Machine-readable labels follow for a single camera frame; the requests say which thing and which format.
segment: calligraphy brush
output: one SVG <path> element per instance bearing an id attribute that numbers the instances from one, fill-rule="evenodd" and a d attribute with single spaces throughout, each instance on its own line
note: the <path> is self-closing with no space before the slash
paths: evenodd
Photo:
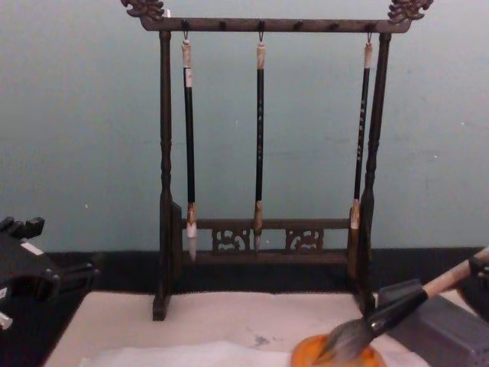
<path id="1" fill-rule="evenodd" d="M 192 101 L 192 56 L 190 42 L 185 35 L 182 44 L 183 52 L 183 84 L 185 96 L 185 120 L 186 120 L 186 171 L 187 171 L 187 196 L 188 209 L 186 214 L 186 234 L 189 238 L 190 259 L 195 261 L 197 245 L 197 221 L 196 221 L 196 183 L 194 171 L 193 149 L 193 101 Z"/>
<path id="2" fill-rule="evenodd" d="M 265 46 L 260 37 L 257 47 L 257 172 L 254 205 L 254 251 L 260 249 L 261 231 L 263 229 L 263 206 L 261 191 L 263 186 L 263 119 L 264 119 L 264 64 Z"/>
<path id="3" fill-rule="evenodd" d="M 358 145 L 357 145 L 357 162 L 355 169 L 355 190 L 353 193 L 353 206 L 350 213 L 350 236 L 351 243 L 356 247 L 358 244 L 358 232 L 360 227 L 360 183 L 361 183 L 361 167 L 364 153 L 364 137 L 365 137 L 365 118 L 367 115 L 367 100 L 368 100 L 368 82 L 370 79 L 370 68 L 372 63 L 372 43 L 371 36 L 368 36 L 368 42 L 365 45 L 364 51 L 364 75 L 361 86 L 361 104 L 360 104 L 360 122 L 358 124 Z M 349 256 L 355 256 L 356 251 L 350 248 Z M 355 264 L 355 261 L 349 261 L 350 266 Z M 350 274 L 354 274 L 354 269 L 348 269 Z"/>
<path id="4" fill-rule="evenodd" d="M 474 257 L 489 261 L 489 247 L 478 252 Z M 355 359 L 372 340 L 393 329 L 426 300 L 452 288 L 459 281 L 470 276 L 470 273 L 469 261 L 465 260 L 418 291 L 379 307 L 370 316 L 337 326 L 330 333 L 314 365 L 321 365 L 324 362 L 344 363 Z"/>

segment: calligraphy brush stand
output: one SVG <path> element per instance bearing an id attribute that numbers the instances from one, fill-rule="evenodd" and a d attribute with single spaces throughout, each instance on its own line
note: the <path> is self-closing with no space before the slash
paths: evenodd
<path id="1" fill-rule="evenodd" d="M 172 18 L 164 4 L 156 0 L 121 0 L 127 13 L 139 18 L 144 30 L 160 38 L 160 254 L 158 288 L 153 303 L 153 320 L 164 320 L 173 287 L 183 267 L 193 266 L 183 250 L 182 232 L 186 218 L 171 193 L 172 102 L 170 79 L 170 41 L 173 32 L 280 32 L 379 35 L 377 70 L 368 133 L 368 157 L 364 190 L 359 201 L 359 224 L 352 228 L 351 208 L 348 216 L 334 219 L 263 219 L 262 228 L 284 231 L 286 243 L 280 251 L 253 251 L 250 246 L 253 219 L 197 219 L 198 229 L 212 233 L 212 250 L 199 251 L 196 265 L 311 264 L 344 265 L 346 283 L 356 296 L 363 314 L 374 309 L 371 290 L 371 227 L 374 214 L 374 178 L 377 150 L 381 137 L 382 112 L 387 78 L 389 46 L 393 34 L 405 34 L 413 21 L 423 17 L 432 0 L 393 0 L 386 20 L 351 19 L 260 19 L 260 18 Z M 363 145 L 358 146 L 363 152 Z M 343 253 L 324 245 L 326 230 L 348 231 Z"/>

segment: stand base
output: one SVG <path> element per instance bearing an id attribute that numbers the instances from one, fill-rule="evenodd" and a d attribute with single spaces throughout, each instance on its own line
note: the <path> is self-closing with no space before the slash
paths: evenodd
<path id="1" fill-rule="evenodd" d="M 153 299 L 153 321 L 164 321 L 167 318 L 168 305 L 171 296 L 166 297 L 156 295 Z"/>
<path id="2" fill-rule="evenodd" d="M 350 277 L 347 277 L 346 283 L 362 316 L 366 317 L 373 313 L 375 311 L 375 297 L 372 291 Z"/>

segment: wooden post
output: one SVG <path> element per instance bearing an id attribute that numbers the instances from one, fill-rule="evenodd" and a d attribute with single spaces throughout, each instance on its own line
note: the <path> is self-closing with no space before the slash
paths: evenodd
<path id="1" fill-rule="evenodd" d="M 365 173 L 364 192 L 360 202 L 360 236 L 356 259 L 355 281 L 358 286 L 360 310 L 369 314 L 375 308 L 374 296 L 370 286 L 371 264 L 371 230 L 374 215 L 374 181 L 377 168 L 377 151 L 381 138 L 382 113 L 384 110 L 384 94 L 387 78 L 387 60 L 391 34 L 379 36 L 379 53 L 377 59 L 377 75 L 375 78 L 374 101 L 370 131 L 368 136 L 368 158 Z"/>
<path id="2" fill-rule="evenodd" d="M 160 255 L 158 289 L 153 302 L 153 320 L 162 321 L 167 315 L 172 292 L 172 202 L 171 195 L 171 33 L 160 32 Z"/>

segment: table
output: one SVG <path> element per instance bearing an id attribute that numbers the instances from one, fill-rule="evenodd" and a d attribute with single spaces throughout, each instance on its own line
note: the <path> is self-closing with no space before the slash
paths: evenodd
<path id="1" fill-rule="evenodd" d="M 443 294 L 473 312 L 456 291 Z M 350 294 L 216 292 L 174 295 L 167 319 L 154 322 L 152 295 L 93 292 L 76 312 L 46 367 L 77 367 L 107 349 L 179 346 L 227 340 L 261 350 L 291 351 L 303 338 L 361 314 Z M 389 336 L 372 345 L 405 351 Z"/>

